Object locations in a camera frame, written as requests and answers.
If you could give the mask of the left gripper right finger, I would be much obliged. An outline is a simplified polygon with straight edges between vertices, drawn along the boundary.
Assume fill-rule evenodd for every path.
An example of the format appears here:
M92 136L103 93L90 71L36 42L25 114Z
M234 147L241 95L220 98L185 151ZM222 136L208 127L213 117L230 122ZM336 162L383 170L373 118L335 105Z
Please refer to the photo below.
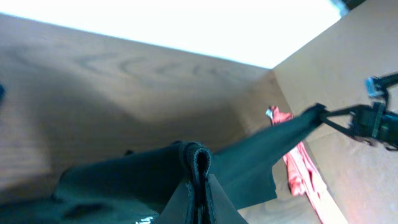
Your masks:
M204 185L205 221L210 224L248 224L228 198L217 178L210 174Z

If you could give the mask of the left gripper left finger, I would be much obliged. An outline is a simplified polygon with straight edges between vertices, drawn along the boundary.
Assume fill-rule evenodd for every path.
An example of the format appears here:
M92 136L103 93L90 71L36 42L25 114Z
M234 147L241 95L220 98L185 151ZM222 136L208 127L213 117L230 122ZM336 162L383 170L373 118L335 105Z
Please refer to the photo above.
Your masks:
M189 180L183 179L154 224L193 224L194 216L195 190Z

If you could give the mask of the black t-shirt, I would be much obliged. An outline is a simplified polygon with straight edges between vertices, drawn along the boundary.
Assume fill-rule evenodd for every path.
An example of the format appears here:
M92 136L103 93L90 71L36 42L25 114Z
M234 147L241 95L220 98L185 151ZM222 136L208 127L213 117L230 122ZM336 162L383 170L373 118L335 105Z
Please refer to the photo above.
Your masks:
M195 141L73 167L47 198L1 207L2 223L136 223L160 215L183 179L195 190L193 223L205 221L206 178L213 174L240 209L276 198L272 168L321 125L316 104L218 152Z

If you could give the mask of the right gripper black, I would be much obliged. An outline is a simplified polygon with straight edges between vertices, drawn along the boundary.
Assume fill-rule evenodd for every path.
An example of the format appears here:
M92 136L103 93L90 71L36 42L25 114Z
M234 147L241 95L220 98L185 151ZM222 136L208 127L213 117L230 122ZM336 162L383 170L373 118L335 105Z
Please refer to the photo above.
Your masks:
M370 146L380 143L388 151L397 151L397 113L386 110L385 104L354 105L333 111L325 105L317 106L317 118L338 132ZM346 115L353 115L352 123L346 126L328 119Z

